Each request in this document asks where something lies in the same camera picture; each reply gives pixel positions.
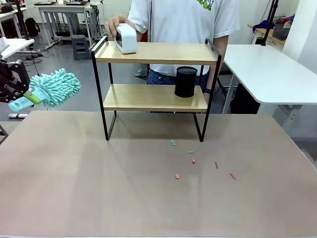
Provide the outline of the person's right hand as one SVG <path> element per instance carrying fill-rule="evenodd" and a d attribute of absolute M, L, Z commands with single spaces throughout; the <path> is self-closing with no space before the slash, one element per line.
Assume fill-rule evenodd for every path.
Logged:
<path fill-rule="evenodd" d="M 121 23 L 126 23 L 130 25 L 132 28 L 135 29 L 135 24 L 128 20 L 127 17 L 125 17 L 122 14 L 117 14 L 114 17 L 110 18 L 105 24 L 105 30 L 107 33 L 107 36 L 110 40 L 114 40 L 115 36 L 117 35 L 117 27 Z"/>

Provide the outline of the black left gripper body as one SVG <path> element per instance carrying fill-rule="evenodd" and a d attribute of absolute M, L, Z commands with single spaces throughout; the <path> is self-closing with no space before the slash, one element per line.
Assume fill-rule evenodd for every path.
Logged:
<path fill-rule="evenodd" d="M 12 82 L 13 74 L 11 71 L 12 64 L 10 62 L 0 62 L 0 99 L 13 100 Z"/>

